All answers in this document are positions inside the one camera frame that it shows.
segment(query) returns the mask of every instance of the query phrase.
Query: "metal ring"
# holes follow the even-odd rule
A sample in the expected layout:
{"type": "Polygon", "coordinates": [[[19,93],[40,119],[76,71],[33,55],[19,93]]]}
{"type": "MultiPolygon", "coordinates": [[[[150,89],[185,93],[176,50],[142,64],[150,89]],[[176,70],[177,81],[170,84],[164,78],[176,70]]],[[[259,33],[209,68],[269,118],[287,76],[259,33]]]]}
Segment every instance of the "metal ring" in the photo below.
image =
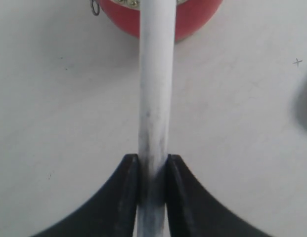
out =
{"type": "Polygon", "coordinates": [[[98,16],[99,15],[99,4],[96,2],[96,0],[89,0],[89,3],[90,3],[90,8],[92,9],[93,15],[98,16]]]}

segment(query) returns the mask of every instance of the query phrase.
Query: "red object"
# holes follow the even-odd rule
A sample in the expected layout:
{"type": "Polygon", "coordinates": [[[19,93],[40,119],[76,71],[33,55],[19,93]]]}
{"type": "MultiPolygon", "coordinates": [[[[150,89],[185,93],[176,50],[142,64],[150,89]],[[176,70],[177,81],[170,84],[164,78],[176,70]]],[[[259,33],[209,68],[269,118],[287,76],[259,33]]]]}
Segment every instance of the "red object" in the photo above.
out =
{"type": "MultiPolygon", "coordinates": [[[[140,11],[97,0],[106,15],[123,31],[139,37],[140,11]]],[[[182,40],[200,29],[217,11],[222,0],[187,0],[177,6],[175,40],[182,40]]]]}

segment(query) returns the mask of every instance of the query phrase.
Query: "white table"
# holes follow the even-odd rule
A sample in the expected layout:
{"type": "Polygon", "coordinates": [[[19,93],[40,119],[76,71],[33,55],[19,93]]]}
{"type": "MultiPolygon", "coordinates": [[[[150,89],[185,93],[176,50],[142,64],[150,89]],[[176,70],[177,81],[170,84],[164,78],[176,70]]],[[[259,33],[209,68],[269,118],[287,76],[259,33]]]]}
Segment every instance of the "white table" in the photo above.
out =
{"type": "MultiPolygon", "coordinates": [[[[61,220],[137,151],[137,57],[87,0],[0,1],[0,237],[61,220]]],[[[174,67],[170,153],[255,227],[307,237],[307,0],[224,1],[174,67]]]]}

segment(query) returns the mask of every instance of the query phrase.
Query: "dark mark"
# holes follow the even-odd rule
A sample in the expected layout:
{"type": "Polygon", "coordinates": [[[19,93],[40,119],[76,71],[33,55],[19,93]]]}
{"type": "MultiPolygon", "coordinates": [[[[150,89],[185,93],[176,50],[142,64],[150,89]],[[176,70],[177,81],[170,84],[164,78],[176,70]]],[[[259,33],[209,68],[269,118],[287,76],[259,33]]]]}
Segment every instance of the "dark mark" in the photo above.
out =
{"type": "Polygon", "coordinates": [[[296,62],[293,63],[293,64],[297,64],[297,67],[298,67],[298,64],[301,63],[301,62],[302,62],[302,60],[299,61],[298,59],[296,59],[296,62]]]}

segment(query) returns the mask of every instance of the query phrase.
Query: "white plastic tube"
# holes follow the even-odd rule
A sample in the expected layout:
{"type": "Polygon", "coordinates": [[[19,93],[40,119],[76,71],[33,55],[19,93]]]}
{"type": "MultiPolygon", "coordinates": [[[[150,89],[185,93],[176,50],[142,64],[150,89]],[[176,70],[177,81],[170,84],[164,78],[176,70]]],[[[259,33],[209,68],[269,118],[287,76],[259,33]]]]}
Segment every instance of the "white plastic tube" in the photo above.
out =
{"type": "Polygon", "coordinates": [[[168,155],[176,0],[140,2],[141,198],[138,237],[161,237],[164,164],[168,155]]]}

